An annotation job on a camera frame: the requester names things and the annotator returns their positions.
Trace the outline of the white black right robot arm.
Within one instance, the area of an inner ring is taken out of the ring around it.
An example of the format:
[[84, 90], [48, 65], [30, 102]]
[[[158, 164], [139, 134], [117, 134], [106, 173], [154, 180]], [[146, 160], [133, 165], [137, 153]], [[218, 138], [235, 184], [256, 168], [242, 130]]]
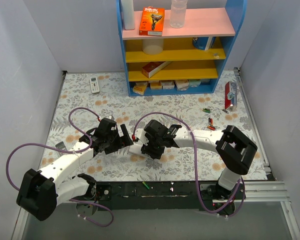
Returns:
[[234, 193], [234, 187], [241, 176], [247, 175], [257, 145], [236, 126], [228, 125], [224, 130], [190, 130], [181, 125], [166, 127], [157, 120], [151, 120], [135, 134], [135, 145], [139, 153], [152, 159], [160, 159], [166, 148], [194, 148], [218, 153], [225, 164], [216, 194], [227, 199]]

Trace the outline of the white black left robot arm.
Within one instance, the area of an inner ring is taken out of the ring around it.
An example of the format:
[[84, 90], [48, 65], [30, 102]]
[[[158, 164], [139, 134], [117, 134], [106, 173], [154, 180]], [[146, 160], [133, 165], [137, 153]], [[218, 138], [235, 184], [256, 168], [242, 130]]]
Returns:
[[109, 118], [100, 120], [74, 145], [70, 153], [39, 170], [28, 170], [22, 179], [16, 203], [40, 221], [46, 220], [56, 207], [73, 198], [93, 200], [97, 198], [96, 180], [78, 174], [67, 180], [77, 168], [99, 153], [110, 154], [131, 146], [132, 139], [124, 124], [117, 125]]

